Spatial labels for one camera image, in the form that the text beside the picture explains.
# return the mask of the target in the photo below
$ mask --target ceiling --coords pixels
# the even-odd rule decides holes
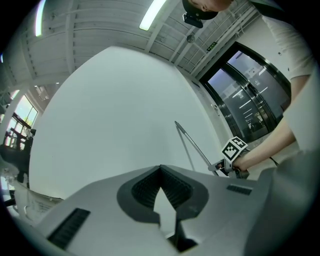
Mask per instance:
[[[203,21],[203,28],[198,29],[183,22],[181,0],[168,0],[149,31],[144,31],[139,25],[152,1],[46,0],[42,35],[35,36],[34,8],[3,52],[0,90],[13,91],[31,83],[45,88],[51,98],[83,63],[114,45],[155,55],[199,78],[226,42],[258,16],[246,0],[235,0],[228,10]],[[194,43],[186,40],[190,34]],[[213,42],[217,45],[207,51]],[[50,100],[41,101],[33,86],[29,94],[44,111]]]

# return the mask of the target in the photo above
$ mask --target wall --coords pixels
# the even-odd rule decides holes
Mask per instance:
[[[290,79],[286,54],[276,44],[270,29],[261,17],[254,21],[236,41],[262,55],[288,80]]]
[[[185,78],[193,89],[194,93],[197,95],[199,101],[201,102],[206,114],[208,115],[212,128],[215,130],[218,139],[219,146],[222,147],[227,143],[227,141],[233,137],[230,127],[224,118],[220,110],[215,111],[214,106],[217,105],[214,99],[210,96],[204,86],[198,82],[196,86],[190,79]]]
[[[31,150],[30,188],[65,199],[94,181],[160,164],[212,175],[175,121],[212,163],[222,158],[203,105],[173,65],[107,48],[77,69],[49,102]],[[164,212],[161,229],[168,234],[174,211],[166,205],[162,196],[155,208]]]

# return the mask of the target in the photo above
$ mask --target white sleeve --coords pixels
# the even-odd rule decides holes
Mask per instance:
[[[302,35],[286,22],[265,16],[262,19],[288,59],[290,78],[310,75],[315,60]]]
[[[303,151],[320,148],[320,70],[313,72],[292,104],[283,113]]]

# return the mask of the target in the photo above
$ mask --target hand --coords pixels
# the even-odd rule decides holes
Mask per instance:
[[[233,163],[232,163],[233,168],[237,168],[240,171],[246,171],[247,167],[245,165],[245,159],[243,156],[238,157]]]

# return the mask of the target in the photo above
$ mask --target ventilation grille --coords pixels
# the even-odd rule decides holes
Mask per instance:
[[[87,210],[75,209],[49,236],[48,240],[59,248],[65,249],[89,214]]]
[[[240,193],[240,194],[244,194],[247,196],[249,196],[252,191],[252,188],[246,188],[246,187],[236,186],[236,185],[229,185],[226,189],[233,192]]]
[[[135,200],[151,210],[154,209],[156,196],[160,189],[160,175],[158,170],[154,171],[132,188],[132,195]]]
[[[174,209],[191,198],[193,194],[193,188],[188,183],[164,169],[161,187]]]

